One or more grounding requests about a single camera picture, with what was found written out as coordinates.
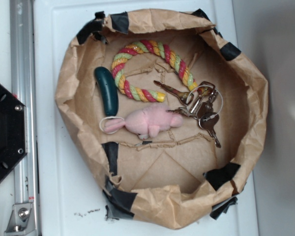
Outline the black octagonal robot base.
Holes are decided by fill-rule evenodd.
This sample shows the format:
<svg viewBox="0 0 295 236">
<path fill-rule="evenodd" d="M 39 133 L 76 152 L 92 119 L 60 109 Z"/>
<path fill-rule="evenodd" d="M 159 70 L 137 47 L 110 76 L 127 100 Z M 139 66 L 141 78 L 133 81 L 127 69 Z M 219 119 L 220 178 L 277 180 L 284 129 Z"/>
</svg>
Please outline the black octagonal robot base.
<svg viewBox="0 0 295 236">
<path fill-rule="evenodd" d="M 0 84 L 0 183 L 26 153 L 25 106 Z"/>
</svg>

